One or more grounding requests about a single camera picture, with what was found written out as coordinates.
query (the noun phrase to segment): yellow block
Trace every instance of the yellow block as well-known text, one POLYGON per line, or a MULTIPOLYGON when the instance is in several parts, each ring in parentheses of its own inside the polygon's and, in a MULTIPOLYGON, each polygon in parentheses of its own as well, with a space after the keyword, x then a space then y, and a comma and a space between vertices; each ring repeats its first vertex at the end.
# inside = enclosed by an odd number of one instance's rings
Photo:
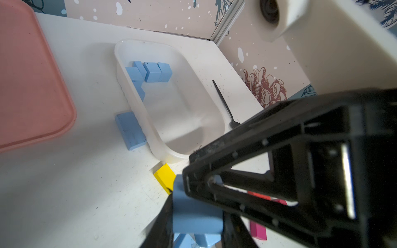
POLYGON ((154 177, 160 183, 161 187, 163 187, 168 194, 171 194, 170 190, 173 190, 173 182, 176 175, 168 164, 165 164, 158 169, 158 171, 155 172, 154 177))

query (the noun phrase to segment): patterned wallpaper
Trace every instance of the patterned wallpaper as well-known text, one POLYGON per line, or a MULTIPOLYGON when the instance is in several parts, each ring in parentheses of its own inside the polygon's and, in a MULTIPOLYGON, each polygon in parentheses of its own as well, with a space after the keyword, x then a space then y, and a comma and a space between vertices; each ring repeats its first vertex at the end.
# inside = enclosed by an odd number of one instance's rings
POLYGON ((209 39, 233 0, 23 0, 36 12, 209 39))
POLYGON ((219 49, 266 108, 310 84, 283 37, 265 42, 255 28, 259 0, 246 1, 219 49))

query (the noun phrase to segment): pink block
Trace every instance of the pink block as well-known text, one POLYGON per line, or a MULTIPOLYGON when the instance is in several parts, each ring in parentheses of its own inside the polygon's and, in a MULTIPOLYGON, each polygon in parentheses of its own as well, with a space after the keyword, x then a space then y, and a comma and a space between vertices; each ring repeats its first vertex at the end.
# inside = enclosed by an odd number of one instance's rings
POLYGON ((266 236, 266 228, 258 223, 253 221, 249 221, 251 237, 257 238, 260 240, 267 240, 266 236))

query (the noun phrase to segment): flower illustration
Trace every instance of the flower illustration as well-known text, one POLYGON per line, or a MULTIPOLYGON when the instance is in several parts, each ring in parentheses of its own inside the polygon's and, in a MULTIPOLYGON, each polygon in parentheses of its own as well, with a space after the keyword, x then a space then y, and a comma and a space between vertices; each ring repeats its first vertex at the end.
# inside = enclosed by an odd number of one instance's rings
POLYGON ((390 27, 397 21, 397 0, 354 0, 356 4, 368 4, 371 10, 382 9, 384 18, 382 27, 390 27))
POLYGON ((221 17, 220 15, 222 14, 223 17, 226 14, 231 2, 232 1, 229 0, 215 0, 215 6, 218 7, 218 12, 216 12, 215 26, 218 26, 219 24, 219 18, 221 17))
POLYGON ((34 4, 33 0, 22 0, 22 1, 24 1, 25 3, 27 3, 30 7, 34 8, 34 9, 37 9, 37 10, 40 10, 42 13, 44 13, 44 12, 43 12, 43 9, 44 9, 44 0, 41 0, 41 8, 38 7, 38 6, 36 6, 36 5, 34 4))
POLYGON ((254 69, 250 75, 244 70, 243 81, 263 108, 287 99, 284 82, 272 75, 266 75, 265 67, 254 69))
POLYGON ((315 89, 313 88, 312 84, 309 84, 309 86, 304 89, 301 98, 308 97, 308 96, 317 96, 317 93, 315 89))

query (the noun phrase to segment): translucent plastic bin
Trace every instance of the translucent plastic bin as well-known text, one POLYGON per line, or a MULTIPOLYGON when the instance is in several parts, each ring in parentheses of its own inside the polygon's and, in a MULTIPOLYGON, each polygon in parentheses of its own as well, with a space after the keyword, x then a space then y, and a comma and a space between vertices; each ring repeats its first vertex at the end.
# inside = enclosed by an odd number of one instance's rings
POLYGON ((188 159, 194 150, 224 134, 219 109, 178 50, 156 42, 122 40, 114 54, 117 80, 159 160, 176 163, 188 159), (167 83, 143 83, 143 102, 125 70, 135 60, 168 63, 173 71, 167 83))

